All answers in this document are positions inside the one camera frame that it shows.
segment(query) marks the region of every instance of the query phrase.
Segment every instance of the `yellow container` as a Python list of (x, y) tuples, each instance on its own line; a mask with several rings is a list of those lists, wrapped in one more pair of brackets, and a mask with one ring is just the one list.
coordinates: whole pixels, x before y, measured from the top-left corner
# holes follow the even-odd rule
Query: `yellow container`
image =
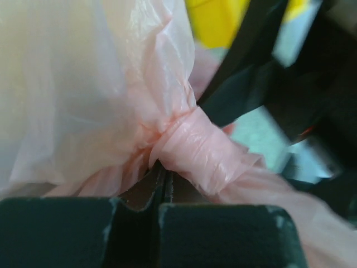
[[(208, 48), (229, 47), (250, 0), (186, 0), (192, 30)], [(284, 21), (302, 13), (308, 0), (290, 0)]]

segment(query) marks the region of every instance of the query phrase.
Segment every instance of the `yellow object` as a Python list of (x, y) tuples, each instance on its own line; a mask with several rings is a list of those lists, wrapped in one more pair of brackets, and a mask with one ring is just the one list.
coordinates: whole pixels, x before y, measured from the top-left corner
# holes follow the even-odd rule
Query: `yellow object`
[[(244, 18), (249, 1), (186, 0), (196, 38), (210, 49), (229, 47)], [(284, 22), (302, 13), (307, 2), (308, 0), (290, 0)]]

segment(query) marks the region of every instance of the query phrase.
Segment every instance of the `pink plastic bag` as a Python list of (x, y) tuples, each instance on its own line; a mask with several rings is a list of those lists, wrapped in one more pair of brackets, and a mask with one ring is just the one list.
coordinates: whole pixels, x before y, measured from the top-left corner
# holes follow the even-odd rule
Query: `pink plastic bag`
[(311, 267), (357, 267), (353, 229), (196, 106), (191, 71), (199, 96), (217, 64), (196, 50), (194, 66), (183, 0), (2, 1), (0, 17), (3, 197), (116, 195), (159, 159), (213, 202), (285, 208)]

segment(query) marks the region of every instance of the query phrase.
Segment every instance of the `tied plastic bag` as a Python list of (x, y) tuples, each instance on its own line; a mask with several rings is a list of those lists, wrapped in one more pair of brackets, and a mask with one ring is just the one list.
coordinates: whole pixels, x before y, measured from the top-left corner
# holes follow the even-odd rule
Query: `tied plastic bag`
[(216, 65), (194, 67), (183, 0), (1, 1), (0, 18), (3, 196), (116, 195), (159, 159), (213, 202), (285, 208), (311, 267), (356, 267), (353, 229), (196, 107), (192, 68)]

